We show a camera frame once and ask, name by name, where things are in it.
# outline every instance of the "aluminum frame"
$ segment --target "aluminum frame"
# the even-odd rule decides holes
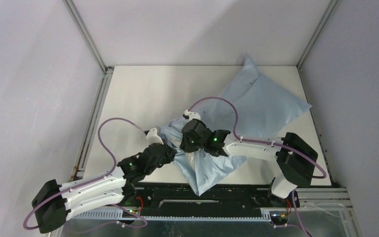
[[[326,26],[326,23],[328,22],[328,20],[330,19],[330,17],[334,13],[335,8],[338,6],[340,1],[341,0],[331,0],[330,1],[328,7],[325,10],[325,13],[323,13],[322,18],[320,19],[319,24],[316,27],[316,30],[314,30],[314,33],[311,36],[309,43],[307,44],[306,48],[304,49],[303,54],[301,55],[301,57],[299,59],[299,62],[297,63],[297,68],[299,71],[302,70],[303,64],[306,61],[311,49],[314,47],[314,44],[318,40],[319,36],[322,34],[323,29]]]
[[[91,116],[89,118],[89,123],[85,131],[85,135],[82,142],[82,147],[77,158],[74,175],[72,179],[80,179],[83,177],[83,173],[87,163],[87,157],[89,156],[89,146],[92,144],[95,131],[97,129],[99,116],[102,110],[103,101],[108,91],[110,85],[111,77],[113,75],[114,68],[108,68],[96,45],[93,41],[90,33],[88,32],[73,0],[63,0],[66,5],[69,14],[72,17],[72,20],[75,22],[80,34],[82,35],[86,45],[88,46],[90,52],[92,53],[95,61],[97,62],[99,68],[101,69],[103,76],[99,84],[99,89],[97,97],[95,99],[94,105],[92,107]],[[333,14],[336,6],[339,4],[340,0],[331,0],[324,15],[322,16],[315,32],[313,33],[306,49],[304,50],[297,68],[299,72],[302,69],[302,66],[309,55],[310,50],[313,48],[318,37],[322,33],[326,23]],[[347,237],[361,237],[357,219],[352,208],[352,203],[349,199],[349,195],[345,188],[306,188],[306,189],[297,189],[299,194],[299,199],[301,207],[298,208],[298,211],[338,211],[341,216],[341,221],[344,227],[345,235]],[[102,209],[102,212],[112,212],[112,209]],[[264,213],[269,213],[270,211],[284,211],[281,208],[262,208]],[[62,234],[63,227],[47,234],[47,237],[60,237]]]

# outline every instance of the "red wire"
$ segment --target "red wire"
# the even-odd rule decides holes
[[[290,209],[290,212],[288,212],[287,214],[290,214],[291,213],[291,203],[290,201],[288,201],[288,199],[286,199],[287,201],[287,209]]]
[[[143,209],[143,199],[141,196],[137,196],[136,199],[140,200],[141,207],[138,211],[141,211]]]

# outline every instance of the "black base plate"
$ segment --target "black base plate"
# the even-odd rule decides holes
[[[285,199],[269,200],[269,185],[215,185],[201,196],[188,184],[139,182],[135,187],[144,203],[144,216],[258,217],[260,208],[287,207]]]

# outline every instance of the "fabric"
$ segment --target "fabric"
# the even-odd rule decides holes
[[[237,134],[250,138],[274,137],[282,127],[311,107],[261,74],[250,58],[219,96],[229,100],[237,109]],[[234,111],[223,101],[209,100],[192,111],[199,113],[201,120],[212,131],[233,129]],[[182,117],[174,119],[161,128],[161,134],[168,145],[178,151],[173,163],[182,170],[195,194],[201,195],[236,170],[247,157],[211,157],[204,151],[185,154],[179,149],[179,145],[182,128],[186,123],[187,120]]]

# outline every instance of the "purple tube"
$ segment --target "purple tube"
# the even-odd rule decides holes
[[[196,105],[198,105],[199,103],[205,101],[205,100],[211,100],[211,99],[215,99],[215,100],[221,100],[221,101],[224,101],[226,102],[228,105],[231,106],[231,108],[234,110],[234,114],[235,114],[235,120],[234,120],[234,125],[233,125],[233,135],[234,137],[240,141],[240,137],[239,135],[237,135],[236,133],[236,126],[237,126],[237,122],[239,120],[239,114],[237,113],[237,110],[236,110],[236,107],[230,102],[228,101],[227,99],[224,99],[224,98],[220,98],[220,97],[216,97],[216,96],[210,96],[210,97],[205,97],[201,100],[198,100],[197,102],[195,102],[189,109],[188,111],[191,111]],[[264,145],[267,145],[267,146],[270,146],[271,145],[271,142],[270,141],[262,141],[262,140],[253,140],[253,139],[243,139],[243,141],[245,142],[253,142],[253,143],[259,143],[259,144],[264,144]],[[294,149],[294,148],[291,148],[289,146],[286,146],[286,145],[283,145],[283,144],[278,144],[278,143],[274,143],[274,146],[278,146],[278,147],[282,147],[282,148],[285,148],[289,151],[292,151],[296,154],[298,154],[299,156],[303,157],[304,159],[306,159],[307,161],[309,161],[310,163],[312,163],[318,170],[320,170],[320,172],[322,172],[322,176],[313,176],[313,178],[315,179],[324,179],[327,177],[327,174],[325,172],[325,170],[319,166],[316,162],[314,162],[312,159],[310,159],[308,156],[306,156],[305,154],[303,154],[302,152]]]
[[[294,206],[294,211],[296,212],[296,215],[297,215],[297,219],[299,220],[299,223],[300,223],[300,227],[301,229],[303,230],[304,234],[306,236],[309,236],[311,237],[311,235],[306,231],[306,229],[304,228],[304,225],[303,225],[303,222],[300,218],[300,214],[299,212],[297,211],[297,206],[296,206],[296,200],[295,200],[295,196],[294,196],[294,191],[291,192],[291,199],[293,201],[293,206]]]
[[[272,224],[272,223],[270,223],[272,226],[275,226],[276,228],[285,228],[285,227],[296,227],[297,229],[300,229],[300,230],[303,230],[300,226],[297,226],[297,225],[293,225],[293,224],[288,224],[287,226],[285,226],[285,225],[274,225],[274,224]],[[306,231],[307,232],[307,235],[309,236],[309,237],[313,237],[313,236],[311,236],[311,234],[308,232],[308,231]]]
[[[125,118],[109,118],[107,120],[105,120],[100,126],[99,126],[99,129],[98,129],[98,140],[99,142],[101,143],[101,146],[108,152],[108,154],[110,154],[111,158],[113,159],[113,166],[112,168],[109,170],[109,172],[101,177],[97,177],[95,179],[92,179],[92,180],[89,180],[85,183],[82,183],[82,184],[78,184],[78,185],[75,185],[75,186],[72,186],[71,188],[69,189],[65,189],[65,190],[62,190],[56,194],[53,194],[52,196],[50,196],[49,198],[47,198],[46,200],[44,200],[43,202],[41,202],[40,204],[38,204],[32,211],[30,211],[30,213],[28,213],[27,217],[25,218],[24,220],[24,223],[23,223],[23,227],[24,229],[26,230],[34,230],[34,229],[37,229],[38,226],[33,226],[33,227],[29,227],[27,226],[27,222],[28,220],[31,218],[31,216],[40,208],[42,207],[43,205],[45,205],[46,203],[48,203],[49,201],[53,200],[54,198],[56,198],[57,196],[59,195],[62,195],[66,192],[68,192],[70,189],[77,189],[77,188],[80,188],[80,187],[83,187],[85,185],[88,185],[88,184],[91,184],[93,182],[96,182],[98,180],[101,180],[104,178],[104,176],[109,176],[114,170],[115,170],[115,167],[117,165],[117,160],[115,159],[115,156],[114,154],[108,149],[108,147],[104,144],[104,142],[102,141],[101,139],[101,129],[102,127],[109,121],[112,121],[112,120],[122,120],[122,121],[125,121],[125,122],[128,122],[130,124],[132,124],[133,126],[135,126],[137,129],[139,129],[140,131],[142,132],[145,132],[141,127],[139,127],[138,125],[136,125],[135,123],[133,123],[132,121],[128,120],[128,119],[125,119]]]

